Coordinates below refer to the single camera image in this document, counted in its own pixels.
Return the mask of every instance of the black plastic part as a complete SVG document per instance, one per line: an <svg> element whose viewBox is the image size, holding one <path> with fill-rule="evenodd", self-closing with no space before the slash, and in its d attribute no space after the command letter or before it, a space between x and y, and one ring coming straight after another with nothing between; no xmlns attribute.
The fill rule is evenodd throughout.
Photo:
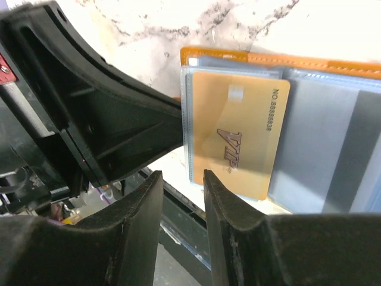
<svg viewBox="0 0 381 286"><path fill-rule="evenodd" d="M180 103L109 66L56 2L3 13L0 41L37 99L33 109L56 135L29 133L65 181L84 173L94 186L105 185L182 145ZM57 147L68 158L61 168Z"/></svg>
<svg viewBox="0 0 381 286"><path fill-rule="evenodd" d="M8 108L7 93L0 86L0 174L29 166L48 189L64 185L40 148Z"/></svg>
<svg viewBox="0 0 381 286"><path fill-rule="evenodd" d="M126 179L126 194L151 174L144 168ZM164 181L159 243L202 286L212 284L205 212Z"/></svg>
<svg viewBox="0 0 381 286"><path fill-rule="evenodd" d="M213 285L378 285L379 215L266 216L204 173Z"/></svg>
<svg viewBox="0 0 381 286"><path fill-rule="evenodd" d="M154 280L163 177L75 226L36 217L0 220L0 285L131 285Z"/></svg>

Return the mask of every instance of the screw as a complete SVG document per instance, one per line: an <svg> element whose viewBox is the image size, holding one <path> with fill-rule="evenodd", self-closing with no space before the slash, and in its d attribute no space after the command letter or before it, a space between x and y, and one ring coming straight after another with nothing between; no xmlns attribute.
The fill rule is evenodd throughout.
<svg viewBox="0 0 381 286"><path fill-rule="evenodd" d="M93 133L94 133L94 127L91 126L91 125L88 125L88 132L89 132L90 134L93 134Z"/></svg>
<svg viewBox="0 0 381 286"><path fill-rule="evenodd" d="M10 73L10 72L11 72L11 71L9 70L9 68L6 67L6 66L1 66L1 71L2 71L3 73Z"/></svg>

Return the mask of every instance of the card holder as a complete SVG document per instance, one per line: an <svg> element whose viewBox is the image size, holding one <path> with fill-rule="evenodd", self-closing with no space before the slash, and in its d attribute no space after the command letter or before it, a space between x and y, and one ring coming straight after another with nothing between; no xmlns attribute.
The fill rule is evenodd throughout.
<svg viewBox="0 0 381 286"><path fill-rule="evenodd" d="M296 57L280 54L260 54L254 52L229 51L223 49L186 46L180 51L181 65L188 65L188 58L209 56L261 66L287 66L320 72L344 74L348 76L381 79L381 64L358 63L352 61L326 60L320 58Z"/></svg>
<svg viewBox="0 0 381 286"><path fill-rule="evenodd" d="M267 60L258 66L249 63L253 58ZM290 82L271 200L294 213L381 212L380 65L183 48L182 63L189 60L199 66L280 70ZM312 64L317 69L295 68Z"/></svg>

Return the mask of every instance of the cable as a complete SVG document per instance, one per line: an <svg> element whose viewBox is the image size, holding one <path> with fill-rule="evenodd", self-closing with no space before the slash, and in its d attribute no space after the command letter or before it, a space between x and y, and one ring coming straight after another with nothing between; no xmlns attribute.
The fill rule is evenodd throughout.
<svg viewBox="0 0 381 286"><path fill-rule="evenodd" d="M24 171L25 178L15 186L0 186L0 194L10 194L12 192L17 192L26 186L29 180L29 173L25 168L21 168Z"/></svg>
<svg viewBox="0 0 381 286"><path fill-rule="evenodd" d="M96 190L98 191L98 193L101 195L101 200L102 200L102 201L105 201L108 205L110 205L111 203L110 203L110 201L108 200L108 198L105 196L104 192L102 192L100 188L95 188L95 189L96 189Z"/></svg>

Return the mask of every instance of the black plastic bracket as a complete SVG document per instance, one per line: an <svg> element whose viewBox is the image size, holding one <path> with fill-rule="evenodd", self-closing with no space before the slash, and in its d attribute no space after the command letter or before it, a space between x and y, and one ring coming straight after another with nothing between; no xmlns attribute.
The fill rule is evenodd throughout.
<svg viewBox="0 0 381 286"><path fill-rule="evenodd" d="M213 285L377 285L379 215L266 216L204 173Z"/></svg>
<svg viewBox="0 0 381 286"><path fill-rule="evenodd" d="M106 185L182 145L180 103L108 65L56 2L0 14L0 54L24 105L8 89L0 96L55 169L54 188L64 181L78 195L83 186L71 180Z"/></svg>
<svg viewBox="0 0 381 286"><path fill-rule="evenodd" d="M154 172L75 226L2 218L0 285L152 285L162 206L163 177Z"/></svg>

